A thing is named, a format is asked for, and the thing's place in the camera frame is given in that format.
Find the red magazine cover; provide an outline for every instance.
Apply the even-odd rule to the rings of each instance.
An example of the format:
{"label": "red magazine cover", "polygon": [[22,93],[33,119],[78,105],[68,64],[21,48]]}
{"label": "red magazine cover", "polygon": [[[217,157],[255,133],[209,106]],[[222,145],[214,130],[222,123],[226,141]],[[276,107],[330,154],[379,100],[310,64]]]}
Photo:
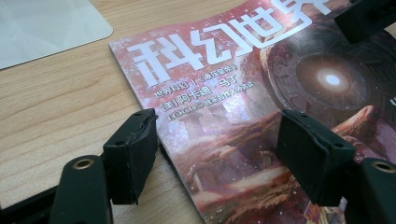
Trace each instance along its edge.
{"label": "red magazine cover", "polygon": [[396,41],[349,44],[347,0],[248,0],[109,46],[206,223],[344,223],[275,154],[280,110],[303,111],[367,157],[396,162]]}

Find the science fiction magazine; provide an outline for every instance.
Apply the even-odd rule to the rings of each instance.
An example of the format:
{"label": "science fiction magazine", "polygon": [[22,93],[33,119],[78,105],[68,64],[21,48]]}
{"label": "science fiction magazine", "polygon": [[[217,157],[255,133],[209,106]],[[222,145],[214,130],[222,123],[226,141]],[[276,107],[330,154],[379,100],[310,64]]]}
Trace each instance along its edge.
{"label": "science fiction magazine", "polygon": [[280,110],[303,111],[366,157],[396,162],[396,41],[351,45],[347,0],[248,0],[109,46],[207,223],[343,223],[275,154]]}

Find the wooden surface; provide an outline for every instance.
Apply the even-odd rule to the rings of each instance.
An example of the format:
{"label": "wooden surface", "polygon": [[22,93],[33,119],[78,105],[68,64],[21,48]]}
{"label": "wooden surface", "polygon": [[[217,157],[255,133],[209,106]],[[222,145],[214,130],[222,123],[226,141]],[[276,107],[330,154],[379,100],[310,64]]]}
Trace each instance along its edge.
{"label": "wooden surface", "polygon": [[[148,29],[198,21],[244,0],[92,0],[112,36],[0,71],[0,203],[8,207],[58,184],[75,157],[102,145],[140,110],[107,43]],[[161,152],[140,204],[113,206],[115,223],[201,223]]]}

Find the magazine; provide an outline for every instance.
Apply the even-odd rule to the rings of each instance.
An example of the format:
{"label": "magazine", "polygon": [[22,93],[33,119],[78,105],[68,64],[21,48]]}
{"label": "magazine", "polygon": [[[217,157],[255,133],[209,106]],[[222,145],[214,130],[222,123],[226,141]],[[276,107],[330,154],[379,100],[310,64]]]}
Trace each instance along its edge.
{"label": "magazine", "polygon": [[248,0],[109,43],[206,223],[345,222],[345,200],[312,204],[275,154],[282,109],[341,135],[356,161],[396,162],[396,41],[349,44],[333,20],[348,7]]}

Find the glowing light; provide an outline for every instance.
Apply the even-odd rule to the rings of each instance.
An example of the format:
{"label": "glowing light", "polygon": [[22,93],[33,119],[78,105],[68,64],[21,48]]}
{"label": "glowing light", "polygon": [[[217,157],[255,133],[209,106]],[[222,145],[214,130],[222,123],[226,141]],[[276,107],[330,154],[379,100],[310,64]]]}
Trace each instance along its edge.
{"label": "glowing light", "polygon": [[340,84],[340,78],[335,75],[328,75],[326,76],[326,81],[329,82],[331,85],[338,86]]}

